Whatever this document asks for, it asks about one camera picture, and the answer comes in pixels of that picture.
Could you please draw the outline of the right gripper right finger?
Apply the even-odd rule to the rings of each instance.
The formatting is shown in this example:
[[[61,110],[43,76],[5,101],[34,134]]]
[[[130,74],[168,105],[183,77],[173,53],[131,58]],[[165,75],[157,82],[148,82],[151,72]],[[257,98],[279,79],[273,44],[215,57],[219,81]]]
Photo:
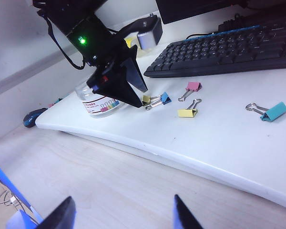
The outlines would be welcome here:
[[[173,228],[174,229],[203,229],[201,224],[184,204],[182,199],[175,194],[173,205]]]

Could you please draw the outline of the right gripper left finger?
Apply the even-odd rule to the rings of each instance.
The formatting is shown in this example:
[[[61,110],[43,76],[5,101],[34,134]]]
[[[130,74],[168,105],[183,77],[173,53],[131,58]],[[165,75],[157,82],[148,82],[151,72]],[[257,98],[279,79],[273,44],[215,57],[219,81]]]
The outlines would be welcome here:
[[[76,206],[71,196],[67,197],[42,223],[42,229],[72,229]]]

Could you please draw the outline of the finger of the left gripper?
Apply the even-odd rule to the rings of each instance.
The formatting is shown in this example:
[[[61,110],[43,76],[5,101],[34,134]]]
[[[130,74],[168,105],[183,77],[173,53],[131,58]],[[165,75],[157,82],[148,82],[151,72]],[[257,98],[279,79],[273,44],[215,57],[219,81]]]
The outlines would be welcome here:
[[[92,91],[134,107],[142,107],[142,102],[126,80],[126,69],[101,73],[97,69],[92,75]]]
[[[143,79],[138,63],[136,61],[137,45],[128,48],[123,52],[121,66],[126,67],[126,80],[136,89],[145,93],[148,91],[146,83]]]

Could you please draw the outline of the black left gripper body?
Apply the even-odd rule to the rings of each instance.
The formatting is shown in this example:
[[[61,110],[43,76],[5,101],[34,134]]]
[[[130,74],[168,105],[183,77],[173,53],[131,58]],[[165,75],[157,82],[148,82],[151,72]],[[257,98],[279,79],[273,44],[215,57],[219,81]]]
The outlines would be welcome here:
[[[108,73],[110,70],[118,71],[120,69],[126,69],[126,67],[121,66],[123,52],[127,50],[127,45],[121,45],[119,47],[114,47],[108,52],[103,52],[101,57],[98,58],[96,70],[99,69],[101,73]],[[87,86],[92,89],[92,75],[86,82]]]

